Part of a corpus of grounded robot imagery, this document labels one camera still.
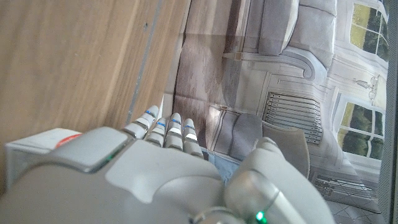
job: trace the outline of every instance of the floor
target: floor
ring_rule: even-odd
[[[326,201],[329,205],[336,223],[340,224],[370,224],[370,223],[385,223],[381,214],[375,214],[354,206],[345,205],[342,203]]]
[[[206,117],[211,104],[234,106],[239,77],[225,75],[239,67],[227,62],[241,1],[192,1],[175,84],[173,111],[195,123],[198,141],[206,147]]]

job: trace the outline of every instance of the window frame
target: window frame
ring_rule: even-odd
[[[357,25],[357,24],[355,24],[355,23],[353,22],[355,4],[362,5],[362,6],[366,6],[366,7],[369,7],[369,8],[371,8],[371,9],[375,9],[377,12],[380,12],[380,13],[381,13],[381,18],[382,18],[382,19],[380,19],[379,32],[375,32],[375,31],[373,31],[373,30],[368,29],[367,27],[362,27],[362,26]],[[366,53],[368,53],[368,54],[375,55],[375,56],[377,56],[378,58],[380,58],[381,60],[385,61],[383,58],[381,58],[381,57],[379,57],[379,56],[377,55],[377,51],[379,50],[379,41],[380,41],[380,37],[383,38],[383,39],[386,41],[387,46],[389,45],[389,44],[388,44],[387,37],[384,37],[384,36],[381,34],[381,32],[382,32],[381,27],[382,27],[382,22],[383,22],[383,20],[384,20],[384,21],[386,22],[386,24],[388,25],[388,16],[387,16],[385,10],[383,10],[383,11],[380,10],[381,8],[384,9],[384,5],[382,5],[382,6],[383,6],[383,7],[380,7],[380,6],[379,6],[379,7],[375,8],[375,7],[372,7],[372,6],[368,6],[368,5],[365,4],[364,2],[354,2],[354,3],[353,3],[353,11],[352,11],[352,13],[351,13],[351,21],[350,21],[350,24],[349,24],[349,41],[348,41],[348,42],[349,42],[351,45],[353,45],[354,47],[356,47],[357,49],[362,50],[363,52],[366,52]],[[367,52],[367,51],[365,51],[365,50],[359,48],[358,46],[354,45],[353,43],[351,43],[351,29],[352,29],[353,26],[356,26],[356,27],[359,27],[359,28],[364,29],[364,30],[366,30],[366,31],[372,32],[372,33],[374,33],[374,34],[377,34],[376,51],[375,51],[374,53]]]
[[[344,116],[344,113],[345,113],[345,108],[346,108],[346,104],[347,103],[353,103],[353,104],[356,104],[358,106],[362,106],[362,107],[364,107],[364,108],[366,108],[368,110],[372,110],[373,111],[373,113],[372,113],[372,132],[371,133],[368,133],[368,132],[362,131],[362,130],[357,130],[357,129],[354,129],[354,128],[348,128],[348,127],[345,127],[345,126],[341,125],[341,122],[343,120],[343,116]],[[333,135],[334,135],[336,141],[338,139],[338,131],[340,130],[341,127],[343,127],[343,129],[346,129],[348,131],[354,131],[356,133],[365,134],[365,135],[368,135],[368,136],[371,137],[368,140],[368,153],[367,153],[366,157],[365,156],[360,156],[360,155],[357,155],[357,154],[353,154],[353,153],[350,153],[350,152],[343,151],[345,156],[353,164],[356,164],[356,165],[359,165],[359,166],[363,166],[363,167],[368,167],[368,168],[371,168],[371,169],[379,170],[380,167],[381,167],[381,160],[370,158],[368,156],[370,156],[370,153],[371,153],[371,144],[370,144],[371,140],[374,137],[381,138],[382,140],[384,140],[384,133],[385,133],[385,128],[386,128],[386,125],[385,125],[386,112],[383,109],[380,109],[378,107],[372,106],[371,102],[367,102],[367,101],[364,101],[364,100],[361,100],[359,98],[355,98],[355,97],[352,97],[352,96],[344,95],[343,93],[340,93],[340,99],[338,100],[338,102],[336,102],[336,105],[337,105],[336,113],[335,113],[335,117],[334,117],[334,120],[333,120]],[[383,132],[383,136],[380,136],[380,135],[374,133],[374,129],[375,129],[375,114],[376,114],[375,112],[376,111],[380,112],[382,114],[382,122],[383,122],[383,130],[382,130],[382,132]]]
[[[384,13],[386,14],[386,17],[387,17],[387,19],[388,19],[389,13],[387,14],[387,12],[386,12],[386,6],[384,5],[384,1],[385,1],[385,0],[377,0],[377,1],[381,2],[381,4],[383,5]]]

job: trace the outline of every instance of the robotic hand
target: robotic hand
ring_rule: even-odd
[[[334,223],[269,138],[225,187],[195,127],[150,107],[122,131],[89,131],[44,156],[0,199],[5,223]]]

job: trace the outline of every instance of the white box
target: white box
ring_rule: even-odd
[[[4,146],[6,149],[7,190],[40,156],[49,153],[80,134],[69,129],[55,128],[7,143]]]

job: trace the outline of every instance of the green led light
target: green led light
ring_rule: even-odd
[[[266,219],[263,211],[257,213],[256,219],[257,219],[257,223],[260,223],[260,224],[267,223],[267,219]]]
[[[107,160],[108,162],[111,161],[111,160],[113,159],[113,156],[114,156],[114,155],[108,156],[108,157],[106,158],[106,160]]]

